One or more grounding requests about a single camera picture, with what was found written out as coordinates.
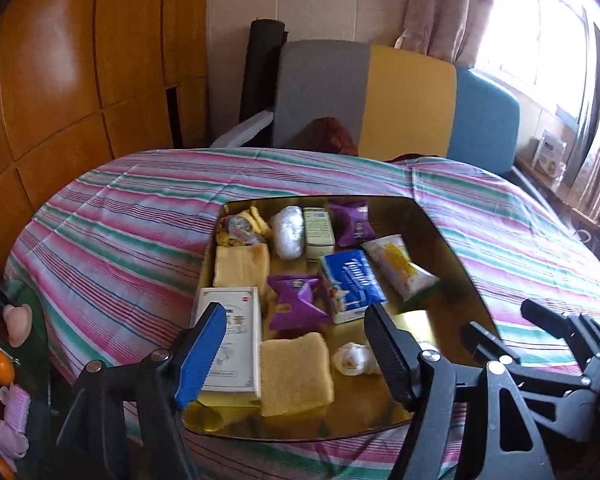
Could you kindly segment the white plastic bag ball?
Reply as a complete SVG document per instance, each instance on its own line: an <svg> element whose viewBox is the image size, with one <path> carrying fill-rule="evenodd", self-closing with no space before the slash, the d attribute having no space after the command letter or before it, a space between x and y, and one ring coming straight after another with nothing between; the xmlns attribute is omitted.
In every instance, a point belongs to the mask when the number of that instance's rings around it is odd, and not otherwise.
<svg viewBox="0 0 600 480"><path fill-rule="evenodd" d="M302 209L287 206L271 219L273 243L282 260L296 260L304 249L304 219Z"/></svg>

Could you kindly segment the blue Tempo tissue pack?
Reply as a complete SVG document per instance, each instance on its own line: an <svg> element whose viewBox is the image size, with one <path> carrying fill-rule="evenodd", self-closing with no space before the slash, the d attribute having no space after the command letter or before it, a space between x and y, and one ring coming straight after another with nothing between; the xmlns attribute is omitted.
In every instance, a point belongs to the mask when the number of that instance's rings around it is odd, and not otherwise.
<svg viewBox="0 0 600 480"><path fill-rule="evenodd" d="M335 324L358 320L369 306L387 302L362 250L344 250L321 256L318 258L318 270Z"/></svg>

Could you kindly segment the yellow wrapped snack bundle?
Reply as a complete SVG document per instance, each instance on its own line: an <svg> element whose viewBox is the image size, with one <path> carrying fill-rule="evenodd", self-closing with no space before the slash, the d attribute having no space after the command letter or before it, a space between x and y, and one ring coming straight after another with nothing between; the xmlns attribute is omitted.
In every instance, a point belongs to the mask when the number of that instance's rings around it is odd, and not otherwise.
<svg viewBox="0 0 600 480"><path fill-rule="evenodd" d="M268 244L273 235L256 206L250 206L238 214L227 214L216 226L215 241L218 246L252 246Z"/></svg>

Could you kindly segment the pink heart-shaped object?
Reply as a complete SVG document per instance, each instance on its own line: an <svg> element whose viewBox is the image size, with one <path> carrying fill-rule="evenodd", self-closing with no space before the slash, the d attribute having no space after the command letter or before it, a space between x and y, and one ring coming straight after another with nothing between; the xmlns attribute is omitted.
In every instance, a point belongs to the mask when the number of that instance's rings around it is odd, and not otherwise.
<svg viewBox="0 0 600 480"><path fill-rule="evenodd" d="M7 327L8 342L12 348L21 347L29 338L32 330L33 312L28 304L13 306L8 304L3 309L3 318Z"/></svg>

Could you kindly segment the white medicine box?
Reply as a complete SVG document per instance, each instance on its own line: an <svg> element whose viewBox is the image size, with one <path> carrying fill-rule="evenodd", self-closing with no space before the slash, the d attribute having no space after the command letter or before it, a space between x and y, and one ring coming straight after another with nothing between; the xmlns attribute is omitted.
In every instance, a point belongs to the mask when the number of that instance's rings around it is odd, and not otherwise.
<svg viewBox="0 0 600 480"><path fill-rule="evenodd" d="M257 287L204 287L192 323L209 304L226 313L226 331L198 401L205 406L250 408L260 403L262 318Z"/></svg>

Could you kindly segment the white yellow cracker packet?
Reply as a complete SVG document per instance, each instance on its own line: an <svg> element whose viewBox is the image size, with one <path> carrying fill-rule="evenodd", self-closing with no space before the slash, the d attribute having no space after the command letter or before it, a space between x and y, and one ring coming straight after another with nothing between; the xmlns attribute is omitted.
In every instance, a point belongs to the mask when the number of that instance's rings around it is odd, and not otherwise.
<svg viewBox="0 0 600 480"><path fill-rule="evenodd" d="M362 247L404 302L426 295L440 284L440 278L414 263L399 234L369 240Z"/></svg>

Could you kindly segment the purple snack packet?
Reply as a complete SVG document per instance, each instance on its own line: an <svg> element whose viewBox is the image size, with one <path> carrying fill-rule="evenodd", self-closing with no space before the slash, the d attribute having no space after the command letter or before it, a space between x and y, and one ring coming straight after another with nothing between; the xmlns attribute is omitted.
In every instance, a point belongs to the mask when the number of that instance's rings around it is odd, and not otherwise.
<svg viewBox="0 0 600 480"><path fill-rule="evenodd" d="M290 274L268 277L268 286L277 295L268 328L274 332L308 330L330 322L327 312L314 302L322 280L318 275Z"/></svg>
<svg viewBox="0 0 600 480"><path fill-rule="evenodd" d="M332 217L338 248L358 246L376 238L368 218L367 200L348 204L331 203L328 211Z"/></svg>

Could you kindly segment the yellow sponge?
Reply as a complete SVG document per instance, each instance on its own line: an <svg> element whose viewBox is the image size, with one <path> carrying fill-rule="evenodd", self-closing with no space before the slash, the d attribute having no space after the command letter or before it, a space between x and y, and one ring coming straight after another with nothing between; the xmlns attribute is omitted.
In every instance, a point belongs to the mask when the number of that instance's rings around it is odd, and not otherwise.
<svg viewBox="0 0 600 480"><path fill-rule="evenodd" d="M270 274L268 246L218 246L215 251L214 287L257 287L266 289Z"/></svg>
<svg viewBox="0 0 600 480"><path fill-rule="evenodd" d="M330 355L319 333L260 344L261 415L277 417L324 408L335 400Z"/></svg>

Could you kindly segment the black rolled mat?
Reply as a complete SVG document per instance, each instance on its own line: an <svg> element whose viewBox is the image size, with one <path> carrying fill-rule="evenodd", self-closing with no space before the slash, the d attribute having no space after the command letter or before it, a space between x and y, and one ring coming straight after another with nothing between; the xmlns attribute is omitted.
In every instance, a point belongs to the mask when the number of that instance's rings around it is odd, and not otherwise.
<svg viewBox="0 0 600 480"><path fill-rule="evenodd" d="M286 25L272 18L251 22L245 57L239 121L274 106L280 54L286 44Z"/></svg>

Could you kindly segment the grey bed rail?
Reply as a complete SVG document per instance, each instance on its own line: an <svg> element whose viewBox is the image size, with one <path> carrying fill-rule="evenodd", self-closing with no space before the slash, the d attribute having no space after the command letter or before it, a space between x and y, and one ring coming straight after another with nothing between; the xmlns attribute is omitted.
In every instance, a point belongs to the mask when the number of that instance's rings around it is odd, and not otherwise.
<svg viewBox="0 0 600 480"><path fill-rule="evenodd" d="M263 129L272 124L274 113L262 110L239 125L219 136L211 144L211 148L240 148L254 139Z"/></svg>

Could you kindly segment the pink patterned curtain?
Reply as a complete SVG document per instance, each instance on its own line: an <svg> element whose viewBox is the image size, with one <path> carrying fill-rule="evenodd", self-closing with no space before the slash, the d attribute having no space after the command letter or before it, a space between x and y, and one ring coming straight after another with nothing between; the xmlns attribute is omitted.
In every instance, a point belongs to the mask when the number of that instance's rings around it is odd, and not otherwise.
<svg viewBox="0 0 600 480"><path fill-rule="evenodd" d="M494 0L407 0L394 46L456 66L474 67Z"/></svg>

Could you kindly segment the grey yellow blue headboard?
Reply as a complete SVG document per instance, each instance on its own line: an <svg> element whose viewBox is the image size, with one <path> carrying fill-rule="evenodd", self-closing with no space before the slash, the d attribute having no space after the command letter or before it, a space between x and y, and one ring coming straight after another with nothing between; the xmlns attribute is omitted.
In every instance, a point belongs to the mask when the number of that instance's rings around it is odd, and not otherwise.
<svg viewBox="0 0 600 480"><path fill-rule="evenodd" d="M304 150L302 131L334 118L360 156L434 155L492 174L513 169L517 99L473 70L410 51L343 40L283 47L273 119L276 148Z"/></svg>

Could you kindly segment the green white small box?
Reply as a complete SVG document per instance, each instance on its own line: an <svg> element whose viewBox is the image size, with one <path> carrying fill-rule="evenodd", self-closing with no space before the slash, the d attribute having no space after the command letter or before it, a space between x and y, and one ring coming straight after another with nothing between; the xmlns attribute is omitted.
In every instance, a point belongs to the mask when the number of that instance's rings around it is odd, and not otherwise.
<svg viewBox="0 0 600 480"><path fill-rule="evenodd" d="M302 210L306 258L317 261L334 252L335 237L329 212L324 208L306 207Z"/></svg>

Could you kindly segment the wooden wardrobe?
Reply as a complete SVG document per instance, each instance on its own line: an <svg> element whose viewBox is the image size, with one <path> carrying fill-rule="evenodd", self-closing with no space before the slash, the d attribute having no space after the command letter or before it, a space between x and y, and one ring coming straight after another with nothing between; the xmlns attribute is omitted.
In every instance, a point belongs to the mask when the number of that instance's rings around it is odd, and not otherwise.
<svg viewBox="0 0 600 480"><path fill-rule="evenodd" d="M84 172L208 144L207 0L0 0L0 277Z"/></svg>

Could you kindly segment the striped pink green bedsheet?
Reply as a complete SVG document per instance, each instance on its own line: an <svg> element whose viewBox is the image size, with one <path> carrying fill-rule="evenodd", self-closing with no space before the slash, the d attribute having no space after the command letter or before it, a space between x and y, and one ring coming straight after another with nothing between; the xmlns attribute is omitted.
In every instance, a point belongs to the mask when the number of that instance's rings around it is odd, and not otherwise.
<svg viewBox="0 0 600 480"><path fill-rule="evenodd" d="M600 263L515 185L462 162L274 150L153 151L89 171L19 234L9 281L38 296L50 358L134 363L189 321L204 252L228 202L295 195L395 195L422 208L467 271L493 326L528 366L573 373L560 340L528 323L526 299L600 322Z"/></svg>

